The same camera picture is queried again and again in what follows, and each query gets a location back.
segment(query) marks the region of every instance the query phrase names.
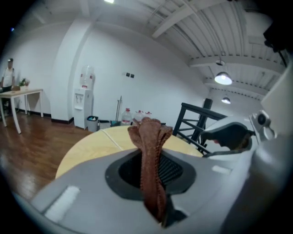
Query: cloth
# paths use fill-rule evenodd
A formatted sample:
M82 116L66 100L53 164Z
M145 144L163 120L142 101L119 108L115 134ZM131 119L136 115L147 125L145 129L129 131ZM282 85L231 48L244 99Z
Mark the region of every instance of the cloth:
M141 159L141 191L144 204L149 212L162 222L167 197L158 175L161 150L166 140L172 135L173 129L161 126L157 119L144 117L141 123L135 119L137 126L129 127L128 133L133 144L142 151Z
M12 86L3 87L2 88L2 93L9 92L9 91L11 91L11 89L12 89ZM8 102L8 113L11 114L11 102L10 102L10 99L9 98L2 98L2 106L3 106L3 108L4 108L6 102Z
M14 68L11 68L11 69L6 68L3 72L2 77L4 77L3 87L12 86L12 78L14 77Z

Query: baseboard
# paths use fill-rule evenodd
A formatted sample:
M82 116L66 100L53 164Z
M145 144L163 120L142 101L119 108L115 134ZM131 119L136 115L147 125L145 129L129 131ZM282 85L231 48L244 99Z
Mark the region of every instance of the baseboard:
M73 117L70 120L61 120L61 119L51 119L51 122L71 124L73 122Z
M17 108L15 108L15 110L16 111L19 111L19 112L23 112L23 113L25 113L26 111L25 110L23 110L23 109L17 109ZM34 112L34 111L27 111L29 114L31 114L31 115L39 115L39 116L41 116L41 113L40 112ZM47 113L43 113L43 115L45 116L45 117L50 117L51 118L51 114L47 114Z

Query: white table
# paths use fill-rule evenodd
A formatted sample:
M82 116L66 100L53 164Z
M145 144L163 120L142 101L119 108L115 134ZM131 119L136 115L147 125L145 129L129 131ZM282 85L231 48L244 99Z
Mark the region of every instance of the white table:
M15 103L14 103L14 98L24 96L25 100L25 113L27 114L27 95L29 94L34 94L34 93L39 93L40 94L40 106L41 106L41 117L43 117L43 109L42 109L42 89L36 89L36 90L20 90L20 91L9 91L5 93L0 94L0 109L1 109L1 116L3 120L3 124L6 127L6 121L5 121L5 116L4 116L4 111L3 111L3 105L2 105L2 98L8 98L11 101L11 109L12 109L12 114L13 114L13 119L15 123L15 127L17 129L18 134L21 134L21 130L19 128L17 116L16 116L16 111L15 111Z

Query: wooden floor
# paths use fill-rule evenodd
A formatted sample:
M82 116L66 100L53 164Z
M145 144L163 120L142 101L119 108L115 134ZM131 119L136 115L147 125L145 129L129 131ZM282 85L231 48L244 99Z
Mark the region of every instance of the wooden floor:
M0 122L0 166L11 189L30 200L55 178L57 168L67 151L90 132L52 123L51 118L17 114L22 131L18 134L12 117L7 127Z

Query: ceiling light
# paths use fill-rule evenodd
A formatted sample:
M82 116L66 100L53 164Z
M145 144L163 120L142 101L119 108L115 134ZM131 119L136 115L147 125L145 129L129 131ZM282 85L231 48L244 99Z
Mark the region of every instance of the ceiling light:
M226 104L231 104L230 99L227 98L227 97L224 97L224 98L222 99L222 102L224 102L224 103L226 103Z
M218 75L216 75L215 81L219 84L222 84L222 85L232 84L232 80L231 80L230 76L228 75L228 73L226 73L226 72L220 72Z

